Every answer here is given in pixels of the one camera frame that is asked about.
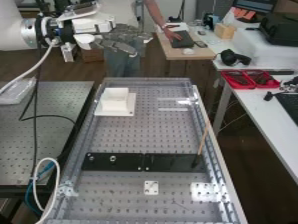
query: red tray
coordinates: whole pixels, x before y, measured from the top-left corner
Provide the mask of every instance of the red tray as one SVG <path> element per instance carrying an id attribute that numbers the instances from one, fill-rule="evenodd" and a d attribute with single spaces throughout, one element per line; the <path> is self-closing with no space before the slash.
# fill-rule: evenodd
<path id="1" fill-rule="evenodd" d="M 266 71 L 246 70 L 245 74 L 249 76 L 249 78 L 255 83 L 257 88 L 266 88 L 266 89 L 279 88 L 281 83 L 270 76 L 270 74 Z"/>
<path id="2" fill-rule="evenodd" d="M 245 74 L 238 70 L 225 70 L 221 72 L 222 77 L 234 89 L 254 89 L 255 83 Z"/>

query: monitor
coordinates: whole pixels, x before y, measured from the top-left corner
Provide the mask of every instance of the monitor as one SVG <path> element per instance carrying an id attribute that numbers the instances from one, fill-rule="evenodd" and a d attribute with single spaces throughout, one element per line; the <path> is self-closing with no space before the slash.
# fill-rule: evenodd
<path id="1" fill-rule="evenodd" d="M 273 12 L 277 0 L 234 0 L 233 6 L 242 9 L 249 9 L 261 14 Z"/>

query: keyboard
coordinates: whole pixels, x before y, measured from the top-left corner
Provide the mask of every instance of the keyboard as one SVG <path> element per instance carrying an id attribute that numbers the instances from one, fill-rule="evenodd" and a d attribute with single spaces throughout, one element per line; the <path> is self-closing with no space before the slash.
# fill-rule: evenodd
<path id="1" fill-rule="evenodd" d="M 189 32 L 182 30 L 176 32 L 181 37 L 182 40 L 173 39 L 170 42 L 173 48 L 192 48 L 194 46 L 194 41 L 189 35 Z"/>
<path id="2" fill-rule="evenodd" d="M 298 94 L 277 94 L 281 105 L 283 106 L 293 121 L 298 125 Z"/>

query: screw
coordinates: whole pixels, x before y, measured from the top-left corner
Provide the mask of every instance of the screw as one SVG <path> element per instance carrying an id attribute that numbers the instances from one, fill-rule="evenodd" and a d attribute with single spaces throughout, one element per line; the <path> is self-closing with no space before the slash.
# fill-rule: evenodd
<path id="1" fill-rule="evenodd" d="M 110 156 L 110 157 L 109 157 L 109 161 L 110 161 L 112 163 L 116 162 L 116 159 L 117 159 L 116 156 Z"/>

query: red case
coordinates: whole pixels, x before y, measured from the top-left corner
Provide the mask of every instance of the red case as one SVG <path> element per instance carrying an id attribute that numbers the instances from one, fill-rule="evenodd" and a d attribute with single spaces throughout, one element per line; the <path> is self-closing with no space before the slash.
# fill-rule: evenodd
<path id="1" fill-rule="evenodd" d="M 258 84 L 254 79 L 251 78 L 251 73 L 257 73 L 255 75 L 259 75 L 262 78 L 271 79 L 270 82 L 267 81 L 266 84 Z M 279 82 L 270 76 L 270 74 L 266 71 L 262 70 L 246 70 L 245 71 L 246 76 L 251 79 L 251 81 L 255 83 L 257 88 L 263 88 L 263 89 L 275 89 L 279 88 Z"/>
<path id="2" fill-rule="evenodd" d="M 222 77 L 230 84 L 231 88 L 234 89 L 254 89 L 255 88 L 255 83 L 254 81 L 249 78 L 249 76 L 238 70 L 225 70 L 221 72 Z M 246 81 L 247 84 L 243 85 L 237 80 L 234 79 L 234 76 L 241 76 Z"/>

